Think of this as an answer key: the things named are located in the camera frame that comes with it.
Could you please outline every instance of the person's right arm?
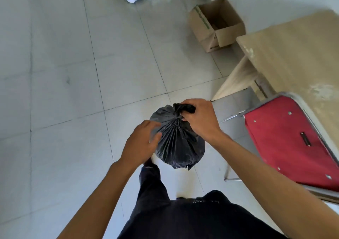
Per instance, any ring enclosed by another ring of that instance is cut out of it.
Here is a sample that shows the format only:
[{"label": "person's right arm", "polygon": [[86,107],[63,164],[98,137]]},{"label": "person's right arm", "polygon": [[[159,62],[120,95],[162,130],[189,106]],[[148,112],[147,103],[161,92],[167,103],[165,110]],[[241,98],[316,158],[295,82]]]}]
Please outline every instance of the person's right arm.
[{"label": "person's right arm", "polygon": [[224,134],[210,101],[182,103],[196,107],[193,114],[181,113],[184,120],[223,156],[283,233],[293,239],[339,238],[339,215]]}]

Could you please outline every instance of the wooden table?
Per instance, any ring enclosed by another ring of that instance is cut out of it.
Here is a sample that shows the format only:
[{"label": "wooden table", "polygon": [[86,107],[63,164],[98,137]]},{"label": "wooden table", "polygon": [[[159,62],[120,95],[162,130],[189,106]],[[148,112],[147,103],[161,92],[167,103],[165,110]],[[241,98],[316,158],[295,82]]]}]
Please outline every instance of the wooden table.
[{"label": "wooden table", "polygon": [[325,10],[237,38],[245,56],[212,100],[288,92],[339,159],[339,16]]}]

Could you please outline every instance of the forearm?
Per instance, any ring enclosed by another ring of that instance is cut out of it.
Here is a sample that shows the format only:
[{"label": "forearm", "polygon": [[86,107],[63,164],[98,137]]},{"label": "forearm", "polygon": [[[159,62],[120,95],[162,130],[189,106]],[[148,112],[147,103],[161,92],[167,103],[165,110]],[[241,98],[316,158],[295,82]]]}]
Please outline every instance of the forearm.
[{"label": "forearm", "polygon": [[302,186],[278,173],[223,133],[215,134],[208,142],[289,237],[339,238],[339,215]]},{"label": "forearm", "polygon": [[113,163],[99,186],[85,201],[58,239],[101,239],[130,176],[135,171],[128,164]]}]

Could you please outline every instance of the table top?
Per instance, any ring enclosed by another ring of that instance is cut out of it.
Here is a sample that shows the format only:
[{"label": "table top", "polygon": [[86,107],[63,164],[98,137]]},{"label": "table top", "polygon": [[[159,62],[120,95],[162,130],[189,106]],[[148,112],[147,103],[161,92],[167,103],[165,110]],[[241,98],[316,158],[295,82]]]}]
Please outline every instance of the table top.
[{"label": "table top", "polygon": [[277,93],[306,103],[326,142],[339,149],[339,16],[325,10],[237,41]]}]

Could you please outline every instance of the person's foot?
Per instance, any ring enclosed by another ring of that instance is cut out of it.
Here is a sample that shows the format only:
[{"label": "person's foot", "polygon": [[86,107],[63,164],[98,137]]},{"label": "person's foot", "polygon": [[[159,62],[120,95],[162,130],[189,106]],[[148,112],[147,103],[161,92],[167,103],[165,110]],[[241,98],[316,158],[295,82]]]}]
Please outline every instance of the person's foot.
[{"label": "person's foot", "polygon": [[144,167],[151,167],[153,166],[152,158],[149,158],[148,160],[145,161]]}]

